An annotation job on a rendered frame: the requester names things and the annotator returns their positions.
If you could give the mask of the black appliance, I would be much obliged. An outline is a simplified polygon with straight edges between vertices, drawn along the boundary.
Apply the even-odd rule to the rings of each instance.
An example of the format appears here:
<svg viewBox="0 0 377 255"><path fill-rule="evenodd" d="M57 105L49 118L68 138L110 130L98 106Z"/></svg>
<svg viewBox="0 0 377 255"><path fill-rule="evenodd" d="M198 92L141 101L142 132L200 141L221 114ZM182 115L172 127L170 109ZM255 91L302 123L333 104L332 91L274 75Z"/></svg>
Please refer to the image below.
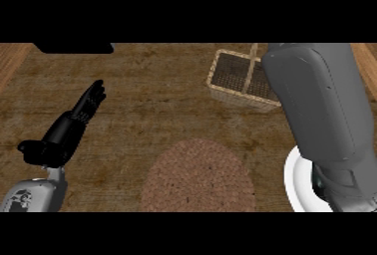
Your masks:
<svg viewBox="0 0 377 255"><path fill-rule="evenodd" d="M114 46L111 43L93 43L93 44L36 43L36 47L46 54L113 54L114 53Z"/></svg>

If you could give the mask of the brown woven oval placemat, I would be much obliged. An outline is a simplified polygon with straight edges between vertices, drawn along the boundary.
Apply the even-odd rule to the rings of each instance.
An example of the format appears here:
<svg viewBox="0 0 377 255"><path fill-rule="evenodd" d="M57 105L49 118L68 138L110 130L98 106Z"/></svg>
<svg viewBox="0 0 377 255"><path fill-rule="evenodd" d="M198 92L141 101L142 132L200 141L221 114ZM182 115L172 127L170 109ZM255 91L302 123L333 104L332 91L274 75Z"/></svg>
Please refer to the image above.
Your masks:
<svg viewBox="0 0 377 255"><path fill-rule="evenodd" d="M218 142L193 138L160 155L148 172L141 210L147 212L255 212L249 171Z"/></svg>

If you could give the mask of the white round plate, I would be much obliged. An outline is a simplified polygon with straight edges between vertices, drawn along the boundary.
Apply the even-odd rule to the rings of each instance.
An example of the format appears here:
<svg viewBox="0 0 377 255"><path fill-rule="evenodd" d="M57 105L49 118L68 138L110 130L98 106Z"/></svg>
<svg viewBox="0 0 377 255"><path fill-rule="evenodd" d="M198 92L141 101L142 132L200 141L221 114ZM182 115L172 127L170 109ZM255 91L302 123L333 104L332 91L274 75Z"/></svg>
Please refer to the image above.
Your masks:
<svg viewBox="0 0 377 255"><path fill-rule="evenodd" d="M284 164L284 187L295 212L332 212L329 203L317 196L312 188L312 161L295 147Z"/></svg>

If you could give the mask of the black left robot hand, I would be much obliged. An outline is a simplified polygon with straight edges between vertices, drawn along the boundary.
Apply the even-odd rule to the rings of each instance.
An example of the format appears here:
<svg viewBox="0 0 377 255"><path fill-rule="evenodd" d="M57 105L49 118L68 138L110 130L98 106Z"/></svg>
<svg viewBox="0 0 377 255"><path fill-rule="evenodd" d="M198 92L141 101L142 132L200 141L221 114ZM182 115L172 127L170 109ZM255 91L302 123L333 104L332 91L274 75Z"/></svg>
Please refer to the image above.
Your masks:
<svg viewBox="0 0 377 255"><path fill-rule="evenodd" d="M18 144L27 163L54 168L67 164L105 97L104 81L98 80L85 91L74 108L55 120L43 138L27 139Z"/></svg>

